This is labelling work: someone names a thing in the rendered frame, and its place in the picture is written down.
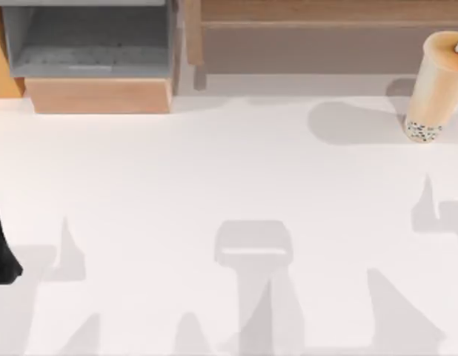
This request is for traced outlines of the pale wooden drawer front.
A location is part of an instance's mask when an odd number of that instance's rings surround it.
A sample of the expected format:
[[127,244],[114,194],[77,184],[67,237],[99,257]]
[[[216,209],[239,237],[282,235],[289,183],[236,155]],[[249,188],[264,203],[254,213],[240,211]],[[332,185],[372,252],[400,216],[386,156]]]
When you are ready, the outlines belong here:
[[26,78],[36,113],[169,113],[173,80]]

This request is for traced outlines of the bubble tea cup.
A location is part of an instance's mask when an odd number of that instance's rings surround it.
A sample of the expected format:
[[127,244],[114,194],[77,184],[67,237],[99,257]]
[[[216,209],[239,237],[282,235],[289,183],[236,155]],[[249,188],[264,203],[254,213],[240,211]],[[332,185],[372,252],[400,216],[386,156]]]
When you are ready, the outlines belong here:
[[422,61],[403,122],[406,136],[433,142],[458,106],[458,31],[432,33],[423,43]]

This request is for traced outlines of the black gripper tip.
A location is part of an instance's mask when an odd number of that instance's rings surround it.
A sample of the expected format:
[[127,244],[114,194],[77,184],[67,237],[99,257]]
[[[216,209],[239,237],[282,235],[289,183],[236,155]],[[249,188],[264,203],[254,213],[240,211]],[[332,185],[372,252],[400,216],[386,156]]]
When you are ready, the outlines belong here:
[[23,267],[12,253],[0,220],[0,285],[10,285],[22,276]]

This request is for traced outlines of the orange wooden cupboard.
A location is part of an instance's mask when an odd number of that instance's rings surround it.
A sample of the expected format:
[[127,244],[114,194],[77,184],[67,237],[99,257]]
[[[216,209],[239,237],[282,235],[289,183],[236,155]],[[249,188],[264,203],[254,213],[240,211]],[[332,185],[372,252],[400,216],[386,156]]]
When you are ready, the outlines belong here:
[[0,99],[19,99],[25,92],[24,79],[10,76],[10,66],[4,37],[4,23],[0,8]]

